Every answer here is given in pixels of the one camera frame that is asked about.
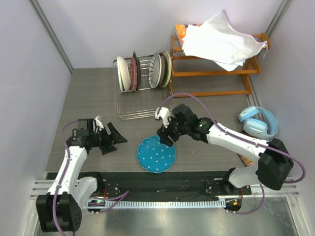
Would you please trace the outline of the cream plate with red rim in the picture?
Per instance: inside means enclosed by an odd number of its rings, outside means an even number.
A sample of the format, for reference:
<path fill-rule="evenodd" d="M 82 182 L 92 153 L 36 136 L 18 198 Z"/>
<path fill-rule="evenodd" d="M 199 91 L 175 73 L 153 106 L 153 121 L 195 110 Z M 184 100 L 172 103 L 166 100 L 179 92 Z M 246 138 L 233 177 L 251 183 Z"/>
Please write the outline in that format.
<path fill-rule="evenodd" d="M 162 62 L 162 65 L 161 65 L 162 72 L 161 72 L 161 79 L 159 82 L 159 87 L 162 88 L 165 84 L 166 79 L 167 79 L 168 62 L 167 62 L 166 55 L 164 52 L 161 52 L 159 55 L 161 57 L 161 62 Z"/>

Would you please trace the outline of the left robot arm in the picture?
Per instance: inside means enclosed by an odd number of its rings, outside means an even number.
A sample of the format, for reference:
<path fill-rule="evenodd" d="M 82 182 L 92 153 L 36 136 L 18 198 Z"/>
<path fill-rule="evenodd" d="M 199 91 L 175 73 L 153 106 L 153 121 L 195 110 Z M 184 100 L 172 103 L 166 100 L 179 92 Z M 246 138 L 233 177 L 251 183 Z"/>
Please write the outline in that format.
<path fill-rule="evenodd" d="M 82 213 L 88 200 L 100 196 L 105 183 L 99 172 L 91 172 L 79 178 L 81 168 L 89 152 L 99 148 L 102 154 L 116 151 L 115 144 L 126 143 L 112 123 L 103 126 L 99 118 L 84 118 L 74 121 L 77 125 L 71 136 L 63 138 L 64 158 L 57 176 L 46 194 L 37 196 L 35 205 L 41 230 L 45 233 L 78 231 Z"/>

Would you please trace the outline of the cream green plate with twig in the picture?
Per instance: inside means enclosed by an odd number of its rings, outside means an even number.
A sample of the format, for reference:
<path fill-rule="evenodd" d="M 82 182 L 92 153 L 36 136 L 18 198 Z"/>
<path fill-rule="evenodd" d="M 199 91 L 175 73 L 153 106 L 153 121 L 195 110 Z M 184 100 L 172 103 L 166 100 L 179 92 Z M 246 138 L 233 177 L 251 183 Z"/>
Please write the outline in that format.
<path fill-rule="evenodd" d="M 163 53 L 165 60 L 167 62 L 167 79 L 166 79 L 166 82 L 163 86 L 163 87 L 166 87 L 169 84 L 169 82 L 171 80 L 171 76 L 172 76 L 172 59 L 171 59 L 170 53 L 167 50 L 164 50 L 162 53 Z"/>

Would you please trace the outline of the white plate with blue stripes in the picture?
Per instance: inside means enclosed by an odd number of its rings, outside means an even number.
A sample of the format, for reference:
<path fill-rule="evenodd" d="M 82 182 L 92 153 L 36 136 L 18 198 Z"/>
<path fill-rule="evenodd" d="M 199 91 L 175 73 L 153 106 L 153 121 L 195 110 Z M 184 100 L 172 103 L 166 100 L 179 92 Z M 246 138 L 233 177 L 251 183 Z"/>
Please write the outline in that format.
<path fill-rule="evenodd" d="M 161 56 L 155 53 L 150 61 L 149 65 L 149 86 L 152 89 L 158 87 L 161 80 L 162 66 L 161 66 Z"/>

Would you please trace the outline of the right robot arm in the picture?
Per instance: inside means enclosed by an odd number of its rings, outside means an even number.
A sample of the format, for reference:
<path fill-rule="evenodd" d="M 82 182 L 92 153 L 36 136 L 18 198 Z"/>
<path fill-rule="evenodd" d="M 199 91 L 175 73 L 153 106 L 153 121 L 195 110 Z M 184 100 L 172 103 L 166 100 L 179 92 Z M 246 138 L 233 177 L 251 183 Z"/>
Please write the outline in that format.
<path fill-rule="evenodd" d="M 284 143 L 276 138 L 260 140 L 224 127 L 210 118 L 198 118 L 192 110 L 180 104 L 172 111 L 161 107 L 155 111 L 155 119 L 162 121 L 157 130 L 160 142 L 169 147 L 180 136 L 188 135 L 193 140 L 217 145 L 250 159 L 254 165 L 231 168 L 221 180 L 221 188 L 234 194 L 244 186 L 263 184 L 272 190 L 280 190 L 293 168 Z"/>

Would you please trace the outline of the blue plate with white dots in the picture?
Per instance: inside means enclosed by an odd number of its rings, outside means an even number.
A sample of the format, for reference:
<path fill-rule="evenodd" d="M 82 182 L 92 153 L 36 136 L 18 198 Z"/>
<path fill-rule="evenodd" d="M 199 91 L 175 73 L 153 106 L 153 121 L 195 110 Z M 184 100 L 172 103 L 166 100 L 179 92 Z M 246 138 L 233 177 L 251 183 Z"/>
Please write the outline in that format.
<path fill-rule="evenodd" d="M 176 153 L 176 148 L 162 144 L 159 136 L 150 136 L 138 145 L 136 159 L 145 171 L 160 174 L 171 169 Z"/>

